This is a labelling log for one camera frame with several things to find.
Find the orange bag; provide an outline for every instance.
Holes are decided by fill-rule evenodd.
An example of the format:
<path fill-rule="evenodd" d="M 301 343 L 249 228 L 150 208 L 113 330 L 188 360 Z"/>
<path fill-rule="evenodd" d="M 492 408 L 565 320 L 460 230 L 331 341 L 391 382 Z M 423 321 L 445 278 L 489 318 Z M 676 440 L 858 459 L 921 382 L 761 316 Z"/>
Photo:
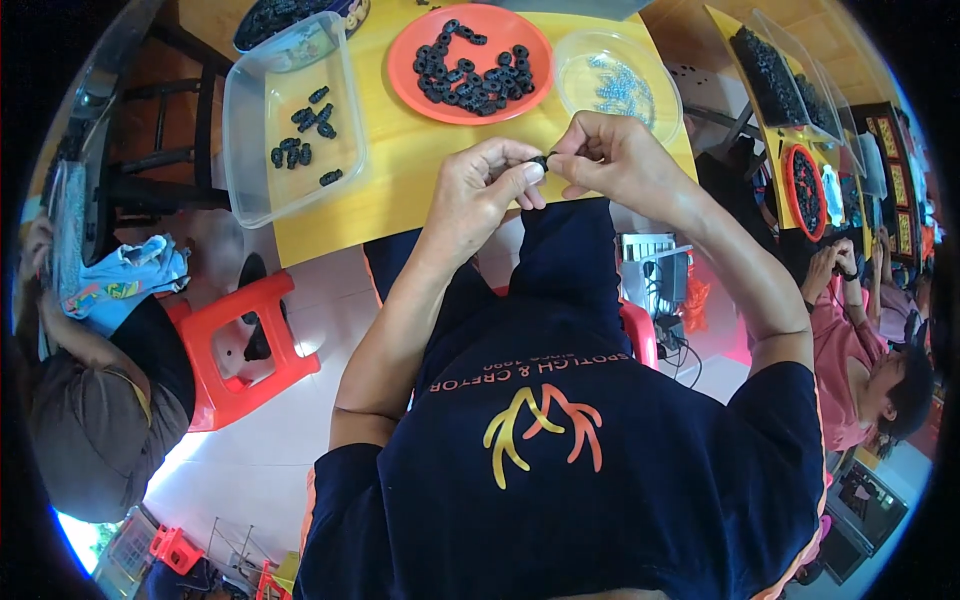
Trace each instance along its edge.
<path fill-rule="evenodd" d="M 686 267 L 686 300 L 680 305 L 680 318 L 684 322 L 684 334 L 689 335 L 696 331 L 709 330 L 704 307 L 710 293 L 710 284 L 693 276 L 693 253 L 687 253 L 691 260 Z"/>

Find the clear plastic container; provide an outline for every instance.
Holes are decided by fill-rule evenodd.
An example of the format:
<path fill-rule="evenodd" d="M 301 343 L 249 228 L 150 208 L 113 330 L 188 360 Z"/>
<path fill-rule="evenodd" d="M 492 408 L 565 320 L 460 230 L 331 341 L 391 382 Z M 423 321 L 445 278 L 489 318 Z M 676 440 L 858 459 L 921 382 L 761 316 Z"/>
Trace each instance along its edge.
<path fill-rule="evenodd" d="M 830 98 L 827 85 L 824 83 L 823 79 L 821 79 L 820 73 L 817 71 L 817 67 L 814 64 L 813 59 L 810 57 L 809 53 L 806 52 L 806 49 L 803 47 L 803 45 L 797 41 L 795 37 L 788 34 L 780 25 L 763 14 L 763 12 L 761 12 L 759 9 L 754 9 L 743 24 L 747 29 L 752 30 L 763 41 L 772 44 L 774 48 L 780 52 L 780 57 L 784 60 L 787 68 L 794 78 L 799 78 L 801 75 L 806 77 L 806 80 L 816 90 L 819 100 L 824 104 L 823 108 L 826 114 L 823 115 L 822 121 L 823 124 L 828 127 L 829 131 L 815 124 L 813 119 L 810 118 L 810 106 L 802 100 L 803 95 L 797 86 L 796 80 L 790 82 L 790 85 L 786 90 L 784 90 L 784 93 L 791 97 L 793 101 L 800 102 L 801 106 L 803 107 L 804 121 L 802 123 L 766 122 L 766 126 L 809 126 L 809 130 L 812 132 L 812 135 L 809 137 L 812 141 L 834 141 L 842 144 L 843 142 L 840 140 L 840 136 L 838 134 L 840 132 L 840 126 L 839 119 L 837 118 L 836 107 L 833 105 L 833 101 Z"/>
<path fill-rule="evenodd" d="M 307 97 L 324 85 L 326 96 L 311 105 Z M 314 126 L 299 133 L 290 116 L 312 107 L 334 106 L 329 123 L 334 139 Z M 367 140 L 350 57 L 344 19 L 318 12 L 256 46 L 227 75 L 224 92 L 224 164 L 230 208 L 241 226 L 259 228 L 313 203 L 328 201 L 359 181 L 367 160 Z M 309 142 L 307 166 L 281 168 L 270 161 L 280 140 Z M 340 169 L 343 177 L 326 187 L 320 177 Z"/>
<path fill-rule="evenodd" d="M 863 177 L 866 175 L 863 167 L 863 149 L 860 147 L 860 139 L 856 135 L 856 123 L 853 121 L 853 111 L 850 108 L 850 103 L 847 102 L 847 97 L 840 91 L 840 87 L 837 86 L 827 69 L 816 59 L 813 60 L 813 63 L 820 73 L 820 79 L 827 87 L 830 100 L 837 109 L 837 120 L 840 122 L 840 130 L 843 132 L 843 139 L 840 140 L 840 170 Z"/>
<path fill-rule="evenodd" d="M 553 59 L 557 90 L 571 115 L 577 110 L 632 114 L 663 145 L 677 136 L 684 122 L 677 84 L 660 59 L 636 41 L 604 29 L 577 31 L 557 43 Z M 611 86 L 618 88 L 613 94 Z"/>

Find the gray shirt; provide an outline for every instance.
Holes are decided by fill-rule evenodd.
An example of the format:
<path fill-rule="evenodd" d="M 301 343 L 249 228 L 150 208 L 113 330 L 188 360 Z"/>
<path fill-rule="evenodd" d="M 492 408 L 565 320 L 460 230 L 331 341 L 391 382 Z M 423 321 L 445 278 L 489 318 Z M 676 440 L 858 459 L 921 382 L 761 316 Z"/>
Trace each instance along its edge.
<path fill-rule="evenodd" d="M 65 351 L 45 366 L 28 424 L 50 501 L 82 521 L 119 522 L 186 433 L 186 413 L 152 381 L 148 421 L 125 373 L 86 368 Z"/>

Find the wall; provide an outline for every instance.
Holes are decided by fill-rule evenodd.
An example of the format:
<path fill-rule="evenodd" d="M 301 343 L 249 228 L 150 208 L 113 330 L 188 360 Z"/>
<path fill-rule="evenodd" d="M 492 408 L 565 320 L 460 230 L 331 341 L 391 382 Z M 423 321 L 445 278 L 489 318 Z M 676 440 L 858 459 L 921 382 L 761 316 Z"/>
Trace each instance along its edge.
<path fill-rule="evenodd" d="M 900 444 L 894 448 L 890 457 L 880 462 L 874 469 L 874 473 L 908 507 L 900 526 L 880 546 L 876 554 L 864 561 L 842 586 L 837 586 L 833 579 L 824 573 L 820 579 L 806 588 L 791 584 L 787 588 L 787 598 L 789 600 L 851 600 L 861 597 L 900 543 L 900 538 L 920 503 L 931 466 L 930 459 L 910 444 Z"/>
<path fill-rule="evenodd" d="M 824 65 L 851 105 L 896 102 L 889 69 L 835 0 L 657 0 L 640 16 L 664 60 L 736 77 L 705 4 L 740 20 L 760 9 Z"/>

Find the tabletop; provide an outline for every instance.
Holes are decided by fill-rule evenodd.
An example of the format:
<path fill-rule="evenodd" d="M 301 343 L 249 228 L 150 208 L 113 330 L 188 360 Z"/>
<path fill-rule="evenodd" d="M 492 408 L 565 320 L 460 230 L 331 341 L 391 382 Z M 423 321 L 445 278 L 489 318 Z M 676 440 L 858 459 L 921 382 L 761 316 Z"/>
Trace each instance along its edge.
<path fill-rule="evenodd" d="M 250 5 L 250 0 L 180 2 L 180 25 L 225 56 L 236 58 L 233 33 Z M 428 9 L 413 0 L 373 2 L 367 20 L 350 38 L 348 48 L 369 143 L 365 183 L 327 203 L 274 222 L 283 266 L 422 227 L 437 169 L 446 155 L 497 135 L 546 152 L 566 130 L 570 116 L 555 89 L 538 106 L 514 119 L 479 127 L 440 123 L 407 107 L 390 86 L 386 56 L 397 34 Z M 522 16 L 540 28 L 551 44 L 578 29 L 600 28 L 629 36 L 654 56 L 660 55 L 638 15 L 623 22 L 541 12 Z M 672 89 L 652 91 L 655 98 L 673 94 Z M 666 149 L 696 180 L 693 154 L 683 128 Z M 559 178 L 548 174 L 541 190 L 548 202 L 555 202 L 561 199 L 563 188 Z"/>
<path fill-rule="evenodd" d="M 773 181 L 774 191 L 777 197 L 777 210 L 779 214 L 778 220 L 780 222 L 780 228 L 797 228 L 799 227 L 799 224 L 797 223 L 797 220 L 794 219 L 793 213 L 790 210 L 788 196 L 784 187 L 786 175 L 784 173 L 783 161 L 781 160 L 781 153 L 783 150 L 789 148 L 789 146 L 793 144 L 801 144 L 810 151 L 810 154 L 813 156 L 814 160 L 821 164 L 829 164 L 833 167 L 834 172 L 839 173 L 840 151 L 837 148 L 825 149 L 819 144 L 811 144 L 808 136 L 804 132 L 798 132 L 793 128 L 775 128 L 766 126 L 763 119 L 763 114 L 759 109 L 759 103 L 756 101 L 754 90 L 751 88 L 750 81 L 747 79 L 747 76 L 743 71 L 743 66 L 740 64 L 740 61 L 736 57 L 736 53 L 733 51 L 733 47 L 730 45 L 730 38 L 736 34 L 737 31 L 739 31 L 740 27 L 743 26 L 743 23 L 736 20 L 732 16 L 729 16 L 725 12 L 716 10 L 714 7 L 704 6 L 704 10 L 707 11 L 707 14 L 713 21 L 714 26 L 716 26 L 717 32 L 723 39 L 724 46 L 727 48 L 727 52 L 730 54 L 733 64 L 736 65 L 736 70 L 740 75 L 740 80 L 743 82 L 743 86 L 747 89 L 747 96 L 750 98 L 750 104 L 754 108 L 756 121 L 759 125 L 758 128 L 763 136 L 763 144 L 767 148 L 767 155 L 770 159 L 770 178 Z M 792 57 L 787 56 L 786 59 L 790 64 L 790 69 L 795 74 L 802 72 L 802 68 Z M 859 178 L 854 179 L 856 180 L 857 193 L 860 196 L 860 214 L 866 215 L 863 205 L 863 193 L 860 190 L 860 180 Z M 864 253 L 869 253 L 871 244 L 873 243 L 873 236 L 870 232 L 870 228 L 868 228 L 866 225 L 865 216 L 863 217 L 863 221 L 863 249 Z"/>

